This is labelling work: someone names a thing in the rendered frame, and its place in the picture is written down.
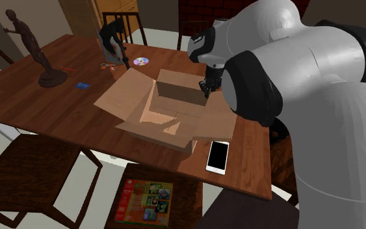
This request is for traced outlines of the dark brown human statue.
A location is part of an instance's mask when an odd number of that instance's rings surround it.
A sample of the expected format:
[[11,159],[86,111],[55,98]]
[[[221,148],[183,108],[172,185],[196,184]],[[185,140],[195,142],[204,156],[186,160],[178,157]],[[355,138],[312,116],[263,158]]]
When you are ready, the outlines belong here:
[[45,71],[40,74],[38,84],[44,88],[51,88],[64,83],[67,80],[68,75],[63,71],[52,67],[44,55],[44,52],[40,49],[37,39],[29,29],[28,25],[20,21],[17,18],[16,13],[11,9],[7,9],[5,14],[13,23],[15,29],[9,30],[4,28],[4,32],[19,34],[25,48],[31,54],[34,61],[41,64],[45,69]]

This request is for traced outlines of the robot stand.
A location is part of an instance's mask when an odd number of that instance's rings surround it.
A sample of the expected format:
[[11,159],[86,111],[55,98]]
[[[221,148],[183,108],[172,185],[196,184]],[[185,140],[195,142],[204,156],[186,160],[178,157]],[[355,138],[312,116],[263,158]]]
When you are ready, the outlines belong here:
[[194,229],[298,229],[299,210],[276,193],[269,201],[223,189]]

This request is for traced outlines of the white smartphone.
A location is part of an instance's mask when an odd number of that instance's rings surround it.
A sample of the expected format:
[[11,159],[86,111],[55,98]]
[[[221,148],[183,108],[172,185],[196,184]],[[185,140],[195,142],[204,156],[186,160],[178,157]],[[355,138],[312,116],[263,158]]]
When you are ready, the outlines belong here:
[[212,141],[205,167],[206,171],[225,175],[228,150],[228,142]]

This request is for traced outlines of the wooden cabinet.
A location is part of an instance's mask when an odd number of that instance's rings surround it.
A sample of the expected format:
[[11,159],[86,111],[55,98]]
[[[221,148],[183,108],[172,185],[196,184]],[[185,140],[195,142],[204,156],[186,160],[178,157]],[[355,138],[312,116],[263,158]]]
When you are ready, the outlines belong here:
[[103,12],[138,12],[137,0],[59,0],[74,35],[97,38]]

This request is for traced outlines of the wooden dining table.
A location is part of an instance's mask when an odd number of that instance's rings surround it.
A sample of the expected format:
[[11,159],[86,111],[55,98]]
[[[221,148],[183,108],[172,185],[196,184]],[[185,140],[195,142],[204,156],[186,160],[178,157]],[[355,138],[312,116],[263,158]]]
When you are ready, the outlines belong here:
[[[125,73],[102,70],[105,58],[93,38],[65,34],[44,48],[53,66],[78,70],[53,88],[38,78],[43,68],[28,56],[0,71],[0,123],[48,135],[129,161],[179,172],[215,186],[271,199],[268,129],[238,118],[225,175],[205,169],[210,144],[198,141],[192,154],[143,141],[117,128],[120,120],[95,101]],[[83,90],[79,82],[89,83]]]

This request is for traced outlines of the open cardboard box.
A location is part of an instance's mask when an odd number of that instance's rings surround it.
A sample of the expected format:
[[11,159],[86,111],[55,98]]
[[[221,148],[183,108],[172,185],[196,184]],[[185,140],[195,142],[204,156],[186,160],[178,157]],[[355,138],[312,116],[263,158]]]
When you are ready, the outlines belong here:
[[191,154],[198,140],[230,141],[237,119],[221,91],[204,96],[201,80],[198,75],[165,69],[152,79],[131,68],[95,106],[120,118],[118,129]]

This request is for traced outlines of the colourful game box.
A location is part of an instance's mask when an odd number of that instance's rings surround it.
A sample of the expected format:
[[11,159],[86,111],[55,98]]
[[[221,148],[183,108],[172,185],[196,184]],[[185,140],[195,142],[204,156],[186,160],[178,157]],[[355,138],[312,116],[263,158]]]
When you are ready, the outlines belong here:
[[126,179],[114,220],[167,228],[173,183]]

